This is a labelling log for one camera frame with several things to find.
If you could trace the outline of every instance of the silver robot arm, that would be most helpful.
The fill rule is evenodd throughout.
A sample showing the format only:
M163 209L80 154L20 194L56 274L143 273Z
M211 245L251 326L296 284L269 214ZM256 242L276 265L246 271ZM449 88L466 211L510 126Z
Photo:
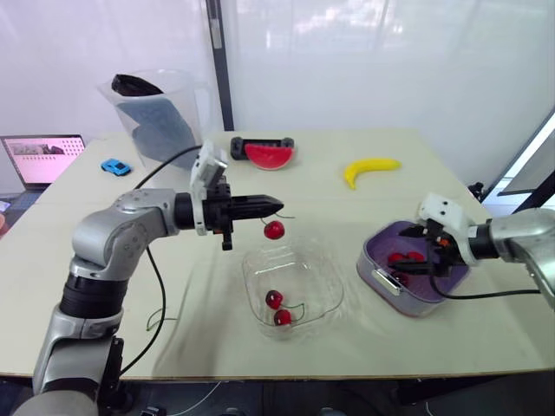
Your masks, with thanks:
M448 263L473 266L498 257L523 263L555 309L555 211L532 208L476 224L455 202L430 193L418 218L425 225L424 235L432 233L440 241L447 234L454 240L456 250L444 250Z
M180 230L222 234L232 248L232 221L264 218L283 204L265 195L232 197L222 176L225 155L203 146L192 171L192 193L139 189L84 218L75 229L75 255L54 307L33 374L36 395L16 412L89 415L111 407L119 387L123 340L116 338L127 282L147 246Z

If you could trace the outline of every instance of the purple container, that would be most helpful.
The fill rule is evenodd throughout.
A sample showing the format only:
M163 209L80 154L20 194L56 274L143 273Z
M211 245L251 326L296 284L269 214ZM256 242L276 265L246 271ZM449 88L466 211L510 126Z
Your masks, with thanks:
M445 298L438 295L430 286L428 276L408 276L408 282L397 281L388 267L388 257L392 253L406 254L418 251L426 256L424 238L400 237L399 232L415 225L409 221L390 224L364 242L362 253L356 263L358 275L391 306L404 315L420 317L429 314ZM437 286L450 293L464 279L467 266L454 266L449 277L438 278Z

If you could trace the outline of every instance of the cherry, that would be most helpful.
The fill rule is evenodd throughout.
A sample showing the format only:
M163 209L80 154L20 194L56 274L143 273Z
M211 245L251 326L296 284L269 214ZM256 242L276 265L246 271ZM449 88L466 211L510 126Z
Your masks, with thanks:
M293 322L293 319L291 318L291 312L289 310L280 309L274 315L274 323L278 326L289 325L292 322Z
M278 240L285 234L285 227L280 221L271 221L264 227L264 235L270 240Z
M270 290L266 293L266 305L272 309L279 309L281 302L284 301L284 296L277 290Z
M418 251L409 251L407 253L407 257L411 260L415 260L416 262L423 262L425 260L424 256Z
M406 288L408 287L408 283L410 282L410 279L409 279L408 275L406 275L405 273L397 272L397 273L394 273L393 277L401 285L403 285Z
M392 253L388 257L388 264L393 264L405 260L406 257L401 253Z

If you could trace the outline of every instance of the toy watermelon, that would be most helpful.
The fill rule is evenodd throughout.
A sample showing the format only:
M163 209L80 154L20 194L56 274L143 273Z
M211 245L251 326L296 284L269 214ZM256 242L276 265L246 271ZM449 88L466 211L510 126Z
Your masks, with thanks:
M260 169L275 171L287 165L293 159L292 147L274 147L263 145L245 145L249 160Z

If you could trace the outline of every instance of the banana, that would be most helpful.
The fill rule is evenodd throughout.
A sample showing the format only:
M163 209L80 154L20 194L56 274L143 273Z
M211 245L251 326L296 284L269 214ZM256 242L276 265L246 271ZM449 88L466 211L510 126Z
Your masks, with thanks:
M343 177L350 186L356 189L355 179L359 173L370 171L393 171L399 169L401 162L395 159L360 159L348 165L343 171Z

